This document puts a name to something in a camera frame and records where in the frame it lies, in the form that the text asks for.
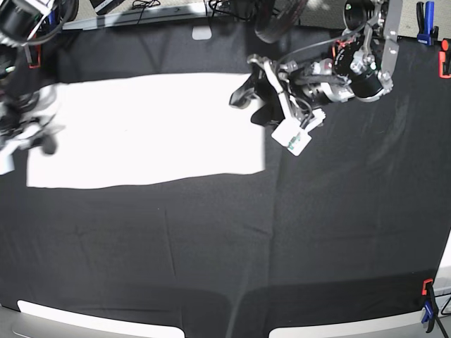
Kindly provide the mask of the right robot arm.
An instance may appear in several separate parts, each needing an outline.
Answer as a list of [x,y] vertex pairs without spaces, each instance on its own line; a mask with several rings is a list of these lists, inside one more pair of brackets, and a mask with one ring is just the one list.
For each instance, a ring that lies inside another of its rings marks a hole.
[[69,20],[76,1],[1,2],[1,151],[18,142],[19,149],[39,147],[52,155],[57,145],[49,121],[32,114],[39,92],[11,95],[7,92],[18,69],[41,66],[42,45],[52,40]]

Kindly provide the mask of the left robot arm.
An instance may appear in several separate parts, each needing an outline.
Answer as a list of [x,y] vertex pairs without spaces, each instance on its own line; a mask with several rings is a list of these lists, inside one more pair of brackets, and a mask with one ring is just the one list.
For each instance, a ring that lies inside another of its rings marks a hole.
[[251,75],[229,105],[243,109],[261,99],[257,123],[280,125],[293,118],[306,130],[328,104],[380,99],[393,90],[401,14],[401,1],[346,1],[341,35],[278,60],[248,56]]

